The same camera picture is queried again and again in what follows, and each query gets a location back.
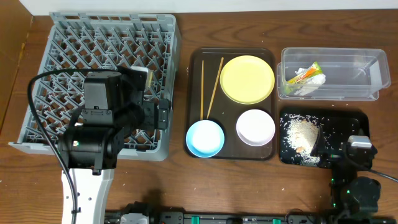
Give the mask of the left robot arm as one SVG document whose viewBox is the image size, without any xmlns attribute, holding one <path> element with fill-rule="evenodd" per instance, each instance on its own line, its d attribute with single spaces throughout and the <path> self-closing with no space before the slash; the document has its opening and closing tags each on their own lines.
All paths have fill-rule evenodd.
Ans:
<svg viewBox="0 0 398 224">
<path fill-rule="evenodd" d="M 94 69 L 87 74 L 85 104 L 73 112 L 58 140 L 67 165 L 62 182 L 72 180 L 72 189 L 63 190 L 63 223 L 103 223 L 124 140 L 136 129 L 168 128 L 169 100 L 144 100 L 152 77 L 152 70 L 136 66 Z"/>
</svg>

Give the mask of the rice food scraps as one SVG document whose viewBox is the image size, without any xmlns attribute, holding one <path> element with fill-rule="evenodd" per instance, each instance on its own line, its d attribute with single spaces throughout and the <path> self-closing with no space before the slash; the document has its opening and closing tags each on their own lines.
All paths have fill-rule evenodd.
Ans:
<svg viewBox="0 0 398 224">
<path fill-rule="evenodd" d="M 284 113 L 280 117 L 280 160 L 285 164 L 316 166 L 320 159 L 310 153 L 319 126 L 328 149 L 338 149 L 341 142 L 360 129 L 357 118 Z"/>
</svg>

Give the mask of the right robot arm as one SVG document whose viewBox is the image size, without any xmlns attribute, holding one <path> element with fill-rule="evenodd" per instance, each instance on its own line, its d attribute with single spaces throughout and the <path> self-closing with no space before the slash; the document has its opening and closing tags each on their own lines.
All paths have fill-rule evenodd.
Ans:
<svg viewBox="0 0 398 224">
<path fill-rule="evenodd" d="M 326 148 L 323 129 L 318 128 L 317 140 L 310 153 L 320 160 L 320 168 L 331 170 L 331 204 L 333 210 L 324 223 L 371 223 L 378 211 L 381 184 L 369 177 L 358 176 L 369 171 L 377 149 L 367 136 L 351 135 L 337 150 Z"/>
</svg>

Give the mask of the white tissue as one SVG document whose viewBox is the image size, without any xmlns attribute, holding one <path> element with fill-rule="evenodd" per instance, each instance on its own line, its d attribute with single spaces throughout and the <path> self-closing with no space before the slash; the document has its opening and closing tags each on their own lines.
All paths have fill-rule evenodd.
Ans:
<svg viewBox="0 0 398 224">
<path fill-rule="evenodd" d="M 305 96 L 315 90 L 326 82 L 326 76 L 323 74 L 323 70 L 319 69 L 316 71 L 316 75 L 307 78 L 304 81 L 304 86 L 300 87 L 294 95 Z"/>
</svg>

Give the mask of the white bowl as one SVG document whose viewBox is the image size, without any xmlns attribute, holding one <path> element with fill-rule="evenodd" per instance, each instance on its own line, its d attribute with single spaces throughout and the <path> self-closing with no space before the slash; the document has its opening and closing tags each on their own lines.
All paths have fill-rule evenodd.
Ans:
<svg viewBox="0 0 398 224">
<path fill-rule="evenodd" d="M 254 147 L 264 146 L 274 137 L 275 122 L 263 110 L 247 110 L 239 116 L 236 132 L 245 144 Z"/>
</svg>

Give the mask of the green orange snack wrapper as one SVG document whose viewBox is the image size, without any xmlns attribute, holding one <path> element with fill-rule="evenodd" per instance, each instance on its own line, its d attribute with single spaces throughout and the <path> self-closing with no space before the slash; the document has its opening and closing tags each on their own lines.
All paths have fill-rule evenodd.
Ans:
<svg viewBox="0 0 398 224">
<path fill-rule="evenodd" d="M 303 85 L 304 81 L 307 78 L 310 78 L 314 75 L 316 75 L 316 71 L 318 71 L 319 69 L 321 69 L 321 67 L 319 66 L 318 62 L 313 62 L 313 64 L 304 69 L 304 68 L 299 68 L 295 73 L 296 76 L 291 78 L 288 82 L 287 85 L 284 87 L 284 93 L 289 94 L 292 91 L 295 90 L 294 87 L 292 87 L 292 85 Z"/>
</svg>

